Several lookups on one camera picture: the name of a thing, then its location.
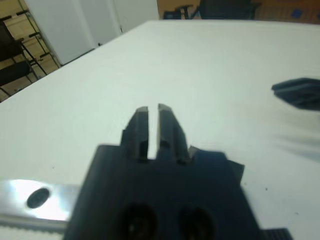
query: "black object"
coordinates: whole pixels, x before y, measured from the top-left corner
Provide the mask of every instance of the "black object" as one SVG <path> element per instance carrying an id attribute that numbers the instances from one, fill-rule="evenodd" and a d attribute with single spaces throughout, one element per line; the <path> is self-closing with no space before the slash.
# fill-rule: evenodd
<path id="1" fill-rule="evenodd" d="M 272 86 L 274 95 L 298 109 L 320 111 L 320 80 L 298 78 Z"/>
<path id="2" fill-rule="evenodd" d="M 192 7 L 193 5 L 192 4 L 188 4 L 188 5 L 182 5 L 182 6 L 178 6 L 174 9 L 174 11 L 165 11 L 164 14 L 163 14 L 163 19 L 176 19 L 176 20 L 179 20 L 179 19 L 182 19 L 182 10 L 183 10 L 183 14 L 184 14 L 184 19 L 193 19 L 194 16 L 196 15 L 198 9 L 194 12 L 194 14 L 192 14 L 190 17 L 189 17 L 189 14 L 188 14 L 188 8 L 189 7 Z"/>
<path id="3" fill-rule="evenodd" d="M 22 41 L 23 38 L 15 40 L 5 23 L 0 22 L 0 61 L 12 59 L 14 62 L 13 65 L 0 69 L 0 90 L 2 90 L 8 96 L 10 96 L 10 94 L 2 88 L 3 85 L 11 83 L 24 76 L 26 76 L 31 82 L 28 77 L 28 74 L 30 73 L 32 73 L 35 78 L 38 79 L 38 76 L 31 67 L 31 62 L 26 58 L 24 50 L 32 58 L 32 61 L 35 62 L 45 74 L 47 74 L 37 60 L 32 56 L 29 50 L 25 47 Z M 24 61 L 16 63 L 14 57 L 18 55 L 22 55 Z"/>
<path id="4" fill-rule="evenodd" d="M 193 19 L 199 12 L 202 19 L 252 20 L 260 5 L 261 3 L 251 3 L 251 0 L 201 0 L 190 16 L 188 8 L 193 5 L 183 5 L 174 11 L 165 11 L 163 19 L 182 19 L 183 10 L 185 19 Z"/>
<path id="5" fill-rule="evenodd" d="M 251 0 L 201 0 L 199 12 L 202 19 L 250 20 L 260 5 Z"/>
<path id="6" fill-rule="evenodd" d="M 119 146 L 98 147 L 64 240 L 292 239 L 286 230 L 259 230 L 234 174 L 243 166 L 233 169 L 222 152 L 188 152 L 172 110 L 158 109 L 156 160 L 147 158 L 148 109 L 141 107 Z"/>

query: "blue object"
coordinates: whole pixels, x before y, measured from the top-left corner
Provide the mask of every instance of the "blue object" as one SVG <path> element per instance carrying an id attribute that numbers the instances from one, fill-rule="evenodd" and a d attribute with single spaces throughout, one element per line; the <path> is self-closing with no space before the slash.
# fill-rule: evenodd
<path id="1" fill-rule="evenodd" d="M 292 11 L 291 17 L 293 17 L 295 19 L 299 19 L 301 17 L 302 13 L 303 12 L 300 9 L 296 8 L 295 10 Z"/>

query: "white table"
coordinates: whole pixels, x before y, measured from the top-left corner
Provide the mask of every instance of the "white table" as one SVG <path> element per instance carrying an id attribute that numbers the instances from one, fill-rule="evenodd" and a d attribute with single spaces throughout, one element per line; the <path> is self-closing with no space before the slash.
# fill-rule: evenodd
<path id="1" fill-rule="evenodd" d="M 97 145 L 118 144 L 135 109 L 172 107 L 188 144 L 245 164 L 262 228 L 319 239 L 320 114 L 271 86 L 320 77 L 320 28 L 255 21 L 148 22 L 0 104 L 0 177 L 81 184 Z M 1 239 L 59 239 L 0 228 Z"/>

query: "black chair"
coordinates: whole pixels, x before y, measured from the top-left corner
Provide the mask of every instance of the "black chair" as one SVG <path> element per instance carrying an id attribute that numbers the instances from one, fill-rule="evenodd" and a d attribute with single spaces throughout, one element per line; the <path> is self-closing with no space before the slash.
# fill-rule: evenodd
<path id="1" fill-rule="evenodd" d="M 174 11 L 165 11 L 163 19 L 193 19 L 197 13 L 201 19 L 253 20 L 261 3 L 251 0 L 201 0 L 196 10 L 189 16 L 188 8 L 193 5 L 178 6 Z"/>
<path id="2" fill-rule="evenodd" d="M 0 90 L 2 90 L 8 96 L 11 96 L 6 90 L 2 88 L 3 85 L 11 83 L 19 78 L 27 77 L 27 79 L 32 83 L 28 74 L 33 74 L 35 78 L 38 80 L 38 76 L 31 66 L 31 62 L 33 64 L 37 64 L 40 69 L 47 74 L 44 69 L 39 65 L 37 60 L 31 55 L 28 49 L 22 43 L 23 38 L 19 40 L 15 40 L 11 33 L 9 32 L 7 26 L 4 22 L 0 22 L 0 62 L 8 59 L 13 60 L 13 65 L 0 69 Z M 28 55 L 32 58 L 30 62 L 24 53 L 24 50 L 28 53 Z M 24 61 L 16 62 L 14 57 L 22 55 Z"/>

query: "hole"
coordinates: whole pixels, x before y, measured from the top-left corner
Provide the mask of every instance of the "hole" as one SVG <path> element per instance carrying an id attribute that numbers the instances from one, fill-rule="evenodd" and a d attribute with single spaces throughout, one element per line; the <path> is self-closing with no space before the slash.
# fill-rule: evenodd
<path id="1" fill-rule="evenodd" d="M 151 240 L 157 229 L 157 218 L 146 204 L 132 204 L 125 212 L 122 226 L 123 239 Z"/>
<path id="2" fill-rule="evenodd" d="M 215 239 L 213 221 L 206 211 L 201 208 L 183 209 L 179 222 L 185 240 Z"/>
<path id="3" fill-rule="evenodd" d="M 41 207 L 49 198 L 50 192 L 47 188 L 34 191 L 27 199 L 26 205 L 31 209 Z"/>

